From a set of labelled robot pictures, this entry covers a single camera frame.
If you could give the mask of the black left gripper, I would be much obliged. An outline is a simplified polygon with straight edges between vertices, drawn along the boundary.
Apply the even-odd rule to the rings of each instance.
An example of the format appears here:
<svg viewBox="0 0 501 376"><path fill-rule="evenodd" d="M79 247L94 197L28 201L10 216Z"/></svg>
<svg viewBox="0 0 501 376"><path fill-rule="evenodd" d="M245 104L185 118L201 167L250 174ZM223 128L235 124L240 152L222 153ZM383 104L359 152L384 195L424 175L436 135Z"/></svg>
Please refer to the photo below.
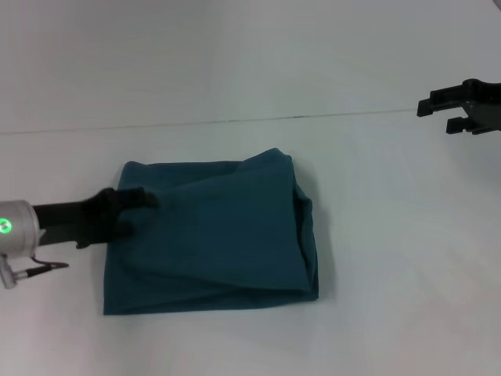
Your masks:
<svg viewBox="0 0 501 376"><path fill-rule="evenodd" d="M40 246L75 242L78 249L109 243L135 233L132 222L117 222L121 210L158 208L157 197L142 187L107 188L95 196L75 202L35 205L41 236Z"/></svg>

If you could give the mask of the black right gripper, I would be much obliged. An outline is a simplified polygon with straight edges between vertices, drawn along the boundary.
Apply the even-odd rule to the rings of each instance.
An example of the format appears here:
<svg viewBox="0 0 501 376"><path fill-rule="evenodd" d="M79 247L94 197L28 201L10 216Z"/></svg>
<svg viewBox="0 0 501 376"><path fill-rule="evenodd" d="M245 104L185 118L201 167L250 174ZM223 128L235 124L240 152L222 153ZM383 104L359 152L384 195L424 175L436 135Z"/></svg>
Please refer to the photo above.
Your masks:
<svg viewBox="0 0 501 376"><path fill-rule="evenodd" d="M488 83L478 79L465 80L463 87L458 85L430 92L427 99L419 101L416 115L425 117L437 111L461 106L467 118L448 119L447 134L466 131L479 135L500 130L500 83Z"/></svg>

